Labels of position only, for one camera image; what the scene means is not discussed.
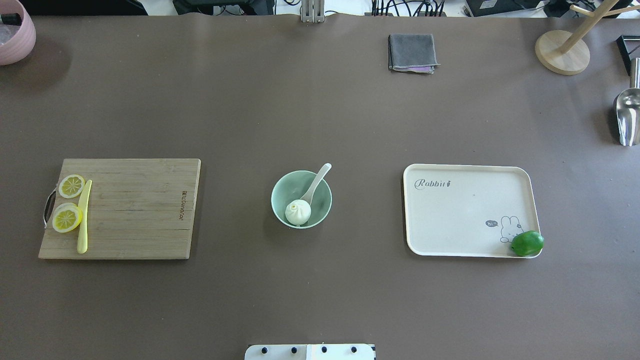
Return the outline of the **white ceramic spoon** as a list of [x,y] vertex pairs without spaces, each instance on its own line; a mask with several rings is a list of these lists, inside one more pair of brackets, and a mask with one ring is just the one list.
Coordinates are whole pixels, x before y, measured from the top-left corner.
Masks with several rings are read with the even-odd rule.
[[332,168],[332,165],[329,162],[323,164],[323,166],[320,168],[320,170],[315,175],[313,181],[311,182],[310,187],[301,197],[301,200],[306,201],[309,205],[313,203],[313,196],[318,185],[320,184],[320,182],[322,182],[323,178],[327,175],[327,173],[330,171],[331,168]]

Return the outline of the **white steamed bun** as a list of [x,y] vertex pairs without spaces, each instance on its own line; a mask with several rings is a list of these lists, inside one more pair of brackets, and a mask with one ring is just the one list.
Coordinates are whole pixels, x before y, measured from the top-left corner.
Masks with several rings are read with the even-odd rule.
[[304,199],[296,199],[286,206],[285,218],[293,226],[301,226],[310,219],[311,212],[310,203]]

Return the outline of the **light green bowl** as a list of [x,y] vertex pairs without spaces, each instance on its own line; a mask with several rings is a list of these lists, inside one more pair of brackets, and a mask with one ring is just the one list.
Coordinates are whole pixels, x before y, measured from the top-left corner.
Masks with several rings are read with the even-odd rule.
[[332,207],[332,192],[323,179],[317,186],[311,199],[310,219],[302,225],[295,226],[286,219],[286,206],[301,199],[316,177],[316,173],[308,170],[296,170],[285,174],[274,185],[270,194],[270,205],[275,217],[290,228],[307,229],[321,223]]

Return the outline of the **pink bowl with cubes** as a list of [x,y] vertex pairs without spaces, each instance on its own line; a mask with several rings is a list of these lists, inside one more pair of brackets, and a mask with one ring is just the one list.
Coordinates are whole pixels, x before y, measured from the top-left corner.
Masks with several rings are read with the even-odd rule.
[[34,22],[23,4],[18,0],[2,0],[1,14],[19,14],[21,25],[1,25],[0,64],[14,64],[25,59],[35,46]]

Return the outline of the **cream rabbit tray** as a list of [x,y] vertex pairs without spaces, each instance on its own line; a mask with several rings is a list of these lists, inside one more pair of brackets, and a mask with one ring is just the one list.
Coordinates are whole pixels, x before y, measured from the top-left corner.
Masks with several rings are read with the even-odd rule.
[[519,167],[411,164],[402,184],[416,255],[516,258],[514,237],[540,230],[530,176]]

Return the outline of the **grey folded cloth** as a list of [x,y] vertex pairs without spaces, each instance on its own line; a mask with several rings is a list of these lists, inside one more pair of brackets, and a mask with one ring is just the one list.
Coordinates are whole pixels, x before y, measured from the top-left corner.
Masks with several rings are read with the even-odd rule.
[[437,66],[432,34],[392,33],[388,36],[390,70],[431,75]]

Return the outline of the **bamboo cutting board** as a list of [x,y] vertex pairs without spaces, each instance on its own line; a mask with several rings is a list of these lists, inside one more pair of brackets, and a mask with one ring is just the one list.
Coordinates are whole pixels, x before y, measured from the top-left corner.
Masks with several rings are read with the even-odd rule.
[[78,230],[48,222],[41,259],[185,260],[190,257],[201,174],[197,158],[66,158],[59,179],[92,180],[87,201],[87,251]]

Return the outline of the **green lime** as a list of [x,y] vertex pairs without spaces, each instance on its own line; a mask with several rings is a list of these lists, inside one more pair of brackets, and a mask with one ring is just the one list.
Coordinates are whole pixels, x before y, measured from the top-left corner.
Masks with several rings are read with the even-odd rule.
[[537,256],[544,248],[544,244],[544,237],[538,231],[530,230],[516,235],[510,248],[517,256]]

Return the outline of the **yellow plastic knife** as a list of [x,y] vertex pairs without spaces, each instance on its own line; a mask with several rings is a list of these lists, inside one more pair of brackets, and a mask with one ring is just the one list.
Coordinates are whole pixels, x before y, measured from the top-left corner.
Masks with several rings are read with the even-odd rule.
[[80,194],[80,198],[78,199],[78,209],[82,214],[82,219],[80,224],[78,224],[78,238],[77,238],[77,253],[82,255],[87,252],[89,248],[89,198],[90,191],[92,188],[93,181],[91,179],[87,180],[84,185],[84,188]]

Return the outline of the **stacked lemon slices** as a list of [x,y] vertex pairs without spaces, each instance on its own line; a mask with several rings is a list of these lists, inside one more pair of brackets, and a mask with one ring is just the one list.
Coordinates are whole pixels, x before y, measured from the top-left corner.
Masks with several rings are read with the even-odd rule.
[[52,227],[58,233],[68,233],[80,225],[83,211],[72,202],[59,205],[52,213]]

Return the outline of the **wooden mug tree stand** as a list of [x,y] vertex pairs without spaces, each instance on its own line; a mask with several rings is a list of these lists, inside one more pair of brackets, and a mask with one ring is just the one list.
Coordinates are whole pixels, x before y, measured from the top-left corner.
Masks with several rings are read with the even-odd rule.
[[537,59],[547,69],[559,75],[571,76],[584,71],[590,62],[590,51],[582,38],[602,18],[640,9],[637,5],[612,10],[617,3],[617,0],[604,0],[594,11],[571,5],[570,10],[586,16],[585,21],[573,33],[567,30],[550,30],[542,34],[535,42]]

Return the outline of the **metal scoop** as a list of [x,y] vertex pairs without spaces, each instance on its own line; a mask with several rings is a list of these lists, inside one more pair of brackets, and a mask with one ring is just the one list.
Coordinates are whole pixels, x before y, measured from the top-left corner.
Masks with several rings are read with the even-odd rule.
[[640,59],[630,63],[630,88],[615,98],[619,142],[622,146],[637,146],[640,143]]

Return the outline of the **aluminium frame post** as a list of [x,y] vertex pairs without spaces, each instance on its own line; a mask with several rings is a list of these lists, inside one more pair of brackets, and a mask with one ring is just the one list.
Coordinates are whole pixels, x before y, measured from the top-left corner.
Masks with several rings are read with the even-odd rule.
[[302,23],[325,22],[325,0],[301,0]]

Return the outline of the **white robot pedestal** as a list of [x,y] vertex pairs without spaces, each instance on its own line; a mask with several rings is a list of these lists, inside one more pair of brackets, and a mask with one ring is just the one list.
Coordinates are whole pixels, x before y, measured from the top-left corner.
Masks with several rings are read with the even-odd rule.
[[247,347],[245,360],[375,360],[374,344],[254,344]]

